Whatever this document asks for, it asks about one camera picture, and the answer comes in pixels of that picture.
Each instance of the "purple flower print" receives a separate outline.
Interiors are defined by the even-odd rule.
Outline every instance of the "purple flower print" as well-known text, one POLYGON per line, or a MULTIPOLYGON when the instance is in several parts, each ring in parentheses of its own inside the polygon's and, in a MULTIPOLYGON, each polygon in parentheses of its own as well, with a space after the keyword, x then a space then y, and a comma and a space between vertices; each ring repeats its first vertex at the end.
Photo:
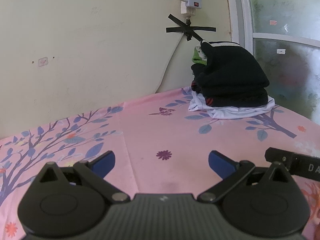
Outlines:
POLYGON ((165 150, 165 151, 158 152, 156 156, 159 157, 159 159, 162 158, 162 160, 164 161, 164 160, 169 160, 169 158, 171 158, 171 155, 172 155, 171 152, 169 152, 168 150, 165 150))
POLYGON ((161 115, 172 115, 171 112, 175 111, 174 109, 167 109, 167 108, 162 108, 160 107, 159 108, 159 113, 155 113, 155 114, 161 114, 161 115))

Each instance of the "white cloth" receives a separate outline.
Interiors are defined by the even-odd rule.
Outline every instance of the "white cloth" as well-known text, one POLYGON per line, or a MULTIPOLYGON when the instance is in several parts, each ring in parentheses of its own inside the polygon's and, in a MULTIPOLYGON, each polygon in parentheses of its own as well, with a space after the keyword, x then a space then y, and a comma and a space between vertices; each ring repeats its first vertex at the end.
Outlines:
POLYGON ((205 99, 202 94, 197 94, 192 91, 193 99, 190 101, 189 111, 205 110, 213 119, 238 119, 253 117, 259 114, 264 114, 275 106, 275 100, 268 96, 268 103, 259 107, 211 107, 205 104, 205 99))

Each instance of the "metal pivot screw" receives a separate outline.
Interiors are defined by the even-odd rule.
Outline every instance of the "metal pivot screw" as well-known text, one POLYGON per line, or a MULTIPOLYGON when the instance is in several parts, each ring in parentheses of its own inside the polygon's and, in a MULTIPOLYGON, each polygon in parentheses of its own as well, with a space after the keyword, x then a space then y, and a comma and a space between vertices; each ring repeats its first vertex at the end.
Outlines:
POLYGON ((204 202, 210 203, 216 199, 216 195, 210 192, 205 192, 200 195, 200 199, 204 202))
POLYGON ((119 201, 119 202, 123 202, 125 200, 127 200, 129 198, 129 196, 126 194, 126 193, 123 193, 123 192, 117 192, 117 193, 114 193, 111 198, 114 200, 114 201, 119 201))

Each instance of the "sticker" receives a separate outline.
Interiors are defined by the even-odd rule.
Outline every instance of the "sticker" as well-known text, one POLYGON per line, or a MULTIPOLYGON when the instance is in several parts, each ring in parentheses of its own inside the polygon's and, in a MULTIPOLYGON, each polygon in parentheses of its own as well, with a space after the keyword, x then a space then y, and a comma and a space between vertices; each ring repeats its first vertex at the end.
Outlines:
POLYGON ((42 67, 48 64, 48 57, 43 57, 38 60, 38 67, 42 67))
POLYGON ((277 25, 277 21, 270 20, 270 25, 277 25))
POLYGON ((285 49, 277 49, 277 54, 285 54, 285 49))

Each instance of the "black tape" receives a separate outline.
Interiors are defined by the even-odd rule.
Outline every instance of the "black tape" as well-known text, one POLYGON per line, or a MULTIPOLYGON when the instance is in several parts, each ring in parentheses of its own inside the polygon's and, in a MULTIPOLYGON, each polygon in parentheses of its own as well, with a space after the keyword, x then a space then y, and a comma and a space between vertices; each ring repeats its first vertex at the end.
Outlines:
MULTIPOLYGON (((217 29, 215 27, 199 27, 199 26, 190 26, 190 29, 193 31, 208 31, 208 32, 216 32, 217 29)), ((182 33, 183 30, 181 27, 168 27, 167 33, 182 33)))
POLYGON ((174 23, 176 23, 177 25, 179 25, 180 27, 169 27, 166 28, 166 32, 167 33, 184 33, 187 36, 187 40, 189 41, 191 39, 191 37, 196 38, 198 41, 203 41, 203 39, 196 34, 194 31, 199 30, 199 31, 209 31, 209 32, 215 32, 216 28, 214 27, 200 27, 200 26, 189 26, 185 23, 183 23, 182 21, 180 21, 179 19, 177 19, 176 17, 174 17, 172 14, 170 14, 168 16, 168 18, 170 20, 172 20, 174 23))

